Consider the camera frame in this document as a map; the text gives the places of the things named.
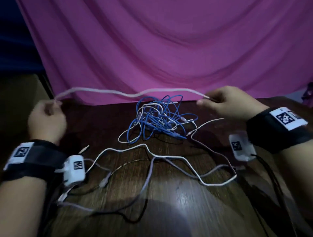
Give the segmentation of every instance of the brown wooden surface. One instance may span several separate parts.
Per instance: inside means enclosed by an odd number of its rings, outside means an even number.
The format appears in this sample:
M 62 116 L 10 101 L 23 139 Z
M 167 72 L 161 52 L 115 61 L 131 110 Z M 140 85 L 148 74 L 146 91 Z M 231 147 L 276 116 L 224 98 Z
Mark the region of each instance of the brown wooden surface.
M 313 122 L 311 109 L 289 99 L 272 98 L 264 99 L 262 102 L 269 106 L 287 106 L 309 122 Z M 118 136 L 128 128 L 136 116 L 135 105 L 135 103 L 128 103 L 85 106 L 72 102 L 65 103 L 63 111 L 67 116 L 68 131 L 61 146 L 74 154 L 86 145 L 90 145 L 84 157 L 95 159 L 108 147 L 126 149 L 146 143 L 155 154 L 184 156 L 199 174 L 208 172 L 217 164 L 226 164 L 223 157 L 206 151 L 190 140 L 181 141 L 163 134 L 147 141 L 139 140 L 133 145 L 119 143 Z M 199 110 L 195 102 L 183 102 L 180 113 L 197 114 L 199 116 L 197 125 L 218 118 L 212 111 Z M 185 128 L 190 131 L 193 126 L 188 124 Z M 244 123 L 221 120 L 201 128 L 194 138 L 229 157 L 234 165 L 240 165 L 234 160 L 228 136 L 244 129 Z M 266 152 L 262 155 L 277 172 L 271 156 Z M 110 151 L 103 155 L 98 163 L 114 170 L 125 162 L 147 157 L 144 148 L 123 153 Z M 188 170 L 182 162 L 175 163 Z M 148 166 L 148 161 L 129 164 L 116 172 L 104 189 L 81 197 L 69 196 L 67 201 L 93 209 L 113 210 L 121 207 L 140 191 Z M 256 170 L 256 176 L 264 172 L 256 160 L 250 162 L 250 166 Z M 204 178 L 204 181 L 221 183 L 232 175 L 229 169 L 219 170 Z M 81 192 L 96 186 L 104 176 L 103 170 L 92 169 L 88 183 L 73 192 Z M 266 236 L 245 190 L 238 182 L 223 187 L 205 187 L 164 162 L 154 164 L 146 193 L 136 204 L 122 213 L 125 214 L 124 217 L 118 214 L 89 217 L 89 214 L 84 211 L 63 207 L 53 221 L 49 235 Z M 269 235 L 276 236 L 263 218 L 262 222 Z

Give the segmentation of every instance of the dark blue fabric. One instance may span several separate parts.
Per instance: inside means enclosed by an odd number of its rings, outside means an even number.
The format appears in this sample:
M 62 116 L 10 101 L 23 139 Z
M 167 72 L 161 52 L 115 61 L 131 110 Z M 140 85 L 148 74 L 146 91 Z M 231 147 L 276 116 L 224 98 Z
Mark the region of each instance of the dark blue fabric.
M 42 73 L 44 67 L 15 0 L 0 1 L 0 72 Z

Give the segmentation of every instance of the person's left hand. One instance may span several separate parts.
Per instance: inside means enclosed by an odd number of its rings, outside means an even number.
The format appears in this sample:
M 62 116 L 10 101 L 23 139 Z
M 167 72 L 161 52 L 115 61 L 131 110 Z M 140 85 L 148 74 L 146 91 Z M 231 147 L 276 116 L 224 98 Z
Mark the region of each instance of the person's left hand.
M 36 104 L 28 118 L 30 139 L 59 144 L 67 127 L 61 104 L 60 101 L 54 100 L 41 100 Z

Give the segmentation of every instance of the beige wall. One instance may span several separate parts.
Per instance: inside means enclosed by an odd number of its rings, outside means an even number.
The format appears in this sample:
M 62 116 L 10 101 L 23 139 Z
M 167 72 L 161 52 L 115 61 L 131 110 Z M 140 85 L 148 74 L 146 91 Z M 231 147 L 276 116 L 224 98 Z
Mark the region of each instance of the beige wall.
M 24 132 L 29 113 L 41 99 L 49 97 L 37 75 L 0 78 L 0 139 Z

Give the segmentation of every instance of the purple fabric backdrop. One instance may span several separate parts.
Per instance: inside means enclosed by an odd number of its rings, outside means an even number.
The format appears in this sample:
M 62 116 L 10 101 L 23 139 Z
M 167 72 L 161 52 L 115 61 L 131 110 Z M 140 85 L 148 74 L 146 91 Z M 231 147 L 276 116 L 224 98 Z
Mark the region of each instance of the purple fabric backdrop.
M 254 97 L 270 97 L 304 88 L 313 76 L 312 0 L 18 4 L 55 94 L 71 87 L 204 93 L 235 85 Z M 89 92 L 74 97 L 92 105 L 133 101 Z

